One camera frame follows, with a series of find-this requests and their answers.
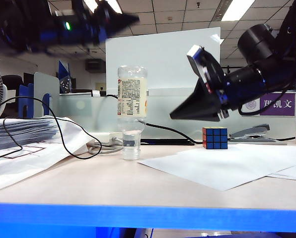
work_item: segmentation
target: green light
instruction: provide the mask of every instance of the green light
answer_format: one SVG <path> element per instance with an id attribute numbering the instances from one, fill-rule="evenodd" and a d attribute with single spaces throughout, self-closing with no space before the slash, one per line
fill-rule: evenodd
<path id="1" fill-rule="evenodd" d="M 68 22 L 65 23 L 65 26 L 67 27 L 67 29 L 68 29 L 69 31 L 71 31 L 71 25 L 70 25 Z"/>

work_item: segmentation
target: purple name label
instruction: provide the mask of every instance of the purple name label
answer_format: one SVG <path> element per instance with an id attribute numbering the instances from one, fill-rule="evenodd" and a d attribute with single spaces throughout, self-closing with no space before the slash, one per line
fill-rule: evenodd
<path id="1" fill-rule="evenodd" d="M 280 93 L 265 94 L 260 98 L 260 109 L 271 104 L 280 96 Z M 286 93 L 269 109 L 262 112 L 261 116 L 295 116 L 295 93 Z"/>

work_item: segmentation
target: desk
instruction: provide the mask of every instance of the desk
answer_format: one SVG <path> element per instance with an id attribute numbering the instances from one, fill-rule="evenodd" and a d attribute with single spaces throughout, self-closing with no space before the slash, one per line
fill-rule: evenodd
<path id="1" fill-rule="evenodd" d="M 199 146 L 142 146 L 154 158 Z M 68 157 L 0 190 L 0 223 L 296 232 L 296 181 L 217 191 L 121 154 Z"/>

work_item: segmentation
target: ceiling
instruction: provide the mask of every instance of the ceiling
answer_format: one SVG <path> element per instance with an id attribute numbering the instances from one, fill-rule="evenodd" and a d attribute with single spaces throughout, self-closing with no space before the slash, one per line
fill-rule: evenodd
<path id="1" fill-rule="evenodd" d="M 253 25 L 267 23 L 278 30 L 294 0 L 255 0 L 240 21 L 212 21 L 221 0 L 117 0 L 124 13 L 135 13 L 140 22 L 115 37 L 156 34 L 209 27 L 221 28 L 221 59 L 241 59 L 237 42 Z M 49 0 L 51 11 L 71 9 L 70 0 Z M 71 59 L 105 59 L 105 44 L 56 47 L 53 52 Z"/>

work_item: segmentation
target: robotic arm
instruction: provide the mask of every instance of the robotic arm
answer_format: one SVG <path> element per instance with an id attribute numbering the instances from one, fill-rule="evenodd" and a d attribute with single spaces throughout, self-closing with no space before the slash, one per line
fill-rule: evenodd
<path id="1" fill-rule="evenodd" d="M 54 45 L 99 44 L 139 21 L 96 0 L 94 14 L 72 0 L 72 14 L 52 15 L 47 0 L 0 0 L 0 53 L 45 52 Z"/>
<path id="2" fill-rule="evenodd" d="M 238 41 L 238 48 L 248 66 L 228 75 L 214 57 L 200 46 L 193 46 L 188 60 L 199 77 L 193 94 L 176 108 L 172 119 L 220 121 L 228 109 L 243 113 L 242 105 L 260 96 L 296 88 L 296 0 L 285 17 L 277 37 L 265 24 L 253 26 Z"/>

